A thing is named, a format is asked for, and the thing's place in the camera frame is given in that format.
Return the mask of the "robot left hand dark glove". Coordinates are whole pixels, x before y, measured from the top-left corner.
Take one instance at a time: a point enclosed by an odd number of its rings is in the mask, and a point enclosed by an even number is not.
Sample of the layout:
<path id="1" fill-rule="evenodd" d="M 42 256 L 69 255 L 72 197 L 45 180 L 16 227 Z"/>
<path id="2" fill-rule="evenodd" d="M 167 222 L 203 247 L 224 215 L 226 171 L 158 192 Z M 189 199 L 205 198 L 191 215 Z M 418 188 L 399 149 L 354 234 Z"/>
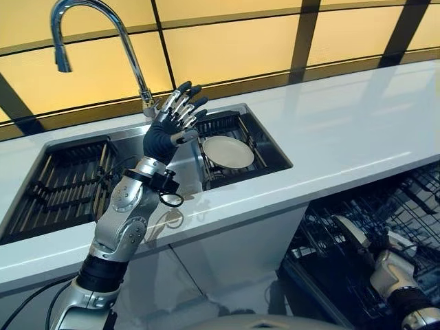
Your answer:
<path id="1" fill-rule="evenodd" d="M 157 110 L 143 139 L 144 155 L 162 164 L 169 164 L 177 149 L 199 137 L 196 123 L 206 116 L 201 110 L 208 97 L 193 98 L 201 92 L 201 85 L 190 81 L 181 84 Z"/>

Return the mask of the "robot right hand dark glove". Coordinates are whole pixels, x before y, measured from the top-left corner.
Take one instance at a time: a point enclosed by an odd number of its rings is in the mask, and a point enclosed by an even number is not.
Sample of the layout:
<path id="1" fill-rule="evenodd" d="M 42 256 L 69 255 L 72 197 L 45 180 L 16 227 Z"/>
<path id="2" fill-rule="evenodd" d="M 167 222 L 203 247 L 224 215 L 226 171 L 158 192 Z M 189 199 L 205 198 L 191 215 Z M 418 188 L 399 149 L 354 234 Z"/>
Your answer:
<path id="1" fill-rule="evenodd" d="M 370 245 L 370 251 L 381 252 L 382 250 L 397 250 L 409 256 L 416 255 L 417 245 L 402 235 L 388 230 L 377 235 Z"/>

